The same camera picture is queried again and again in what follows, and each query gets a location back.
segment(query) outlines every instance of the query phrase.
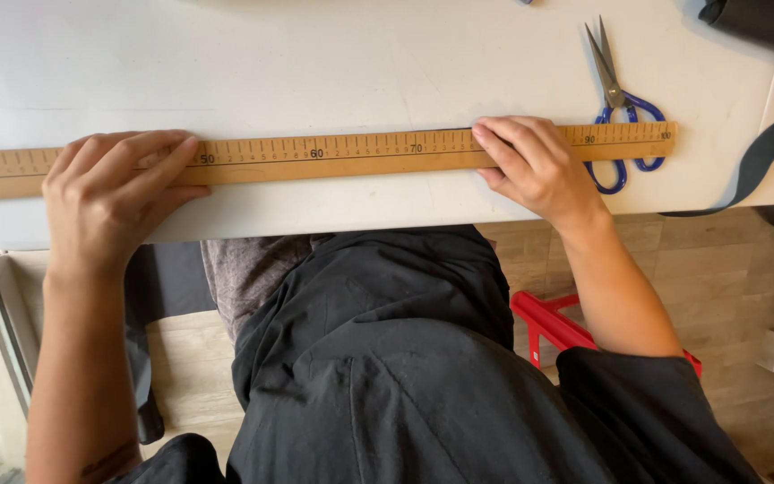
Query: scissors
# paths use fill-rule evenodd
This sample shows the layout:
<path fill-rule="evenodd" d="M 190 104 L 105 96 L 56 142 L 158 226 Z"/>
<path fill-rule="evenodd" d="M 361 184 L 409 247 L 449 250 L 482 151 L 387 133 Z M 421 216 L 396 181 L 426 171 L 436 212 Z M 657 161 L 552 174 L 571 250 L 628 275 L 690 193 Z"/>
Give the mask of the scissors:
<path fill-rule="evenodd" d="M 605 25 L 602 23 L 602 17 L 599 16 L 599 36 L 601 38 L 600 43 L 602 48 L 596 43 L 596 39 L 593 38 L 593 34 L 590 33 L 590 27 L 584 24 L 587 30 L 587 37 L 590 39 L 590 47 L 593 49 L 593 59 L 596 61 L 596 72 L 599 76 L 599 82 L 602 83 L 602 91 L 605 93 L 605 107 L 602 108 L 602 115 L 596 118 L 594 124 L 609 124 L 611 123 L 611 113 L 616 108 L 626 108 L 626 114 L 629 116 L 629 122 L 638 122 L 638 114 L 635 108 L 641 108 L 647 111 L 656 121 L 664 121 L 665 116 L 661 114 L 661 111 L 651 103 L 640 99 L 636 95 L 629 94 L 620 88 L 620 83 L 617 80 L 617 72 L 614 71 L 614 62 L 611 60 L 611 48 L 608 46 L 608 37 L 605 34 Z M 590 172 L 590 178 L 596 183 L 596 189 L 601 194 L 615 194 L 623 189 L 626 184 L 626 164 L 623 160 L 611 160 L 614 163 L 614 168 L 617 169 L 617 182 L 610 187 L 604 187 L 596 179 L 596 175 L 593 173 L 593 163 L 589 161 L 584 162 L 587 171 Z M 638 170 L 641 171 L 653 171 L 661 166 L 665 162 L 665 157 L 659 157 L 653 160 L 650 164 L 644 163 L 643 158 L 635 159 L 635 165 Z"/>

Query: dark gray strap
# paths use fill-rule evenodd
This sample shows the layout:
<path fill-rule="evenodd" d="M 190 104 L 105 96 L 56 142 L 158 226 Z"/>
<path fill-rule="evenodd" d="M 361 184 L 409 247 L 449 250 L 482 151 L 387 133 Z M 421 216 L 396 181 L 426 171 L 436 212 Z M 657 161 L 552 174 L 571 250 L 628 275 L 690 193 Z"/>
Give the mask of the dark gray strap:
<path fill-rule="evenodd" d="M 690 210 L 687 212 L 666 212 L 661 215 L 668 217 L 696 217 L 698 215 L 710 215 L 721 212 L 742 202 L 766 176 L 774 161 L 774 123 L 766 128 L 752 145 L 746 150 L 746 154 L 740 162 L 740 179 L 736 184 L 734 198 L 723 207 L 708 208 L 706 210 Z"/>

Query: red stool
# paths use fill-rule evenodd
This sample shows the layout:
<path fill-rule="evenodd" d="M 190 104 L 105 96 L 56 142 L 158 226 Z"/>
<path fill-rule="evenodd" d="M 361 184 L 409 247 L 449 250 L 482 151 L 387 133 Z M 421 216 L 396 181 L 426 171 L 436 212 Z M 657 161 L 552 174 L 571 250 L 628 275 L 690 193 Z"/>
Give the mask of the red stool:
<path fill-rule="evenodd" d="M 541 301 L 527 291 L 519 291 L 512 296 L 510 309 L 527 323 L 527 339 L 531 347 L 531 363 L 539 368 L 539 335 L 563 351 L 573 346 L 582 346 L 596 350 L 590 332 L 566 316 L 559 309 L 579 303 L 578 295 L 571 294 L 551 301 Z M 695 367 L 697 377 L 701 377 L 701 361 L 683 350 L 683 356 Z"/>

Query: gray pants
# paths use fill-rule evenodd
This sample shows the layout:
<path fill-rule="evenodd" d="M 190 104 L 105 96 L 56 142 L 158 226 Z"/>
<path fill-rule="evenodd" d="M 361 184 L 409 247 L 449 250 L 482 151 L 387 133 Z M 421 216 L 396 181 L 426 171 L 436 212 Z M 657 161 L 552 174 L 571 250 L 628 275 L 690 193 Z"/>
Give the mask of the gray pants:
<path fill-rule="evenodd" d="M 332 236 L 319 233 L 202 241 L 208 288 L 232 343 L 285 275 Z"/>

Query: forearm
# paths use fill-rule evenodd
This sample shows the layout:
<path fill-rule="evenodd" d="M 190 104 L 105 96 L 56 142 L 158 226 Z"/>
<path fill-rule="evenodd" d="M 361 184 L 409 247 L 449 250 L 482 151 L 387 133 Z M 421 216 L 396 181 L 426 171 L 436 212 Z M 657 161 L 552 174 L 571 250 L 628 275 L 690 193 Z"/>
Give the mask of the forearm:
<path fill-rule="evenodd" d="M 562 236 L 587 328 L 599 348 L 649 357 L 683 354 L 667 311 L 620 242 L 610 215 Z"/>
<path fill-rule="evenodd" d="M 44 281 L 28 415 L 30 484 L 100 482 L 139 462 L 120 281 Z"/>

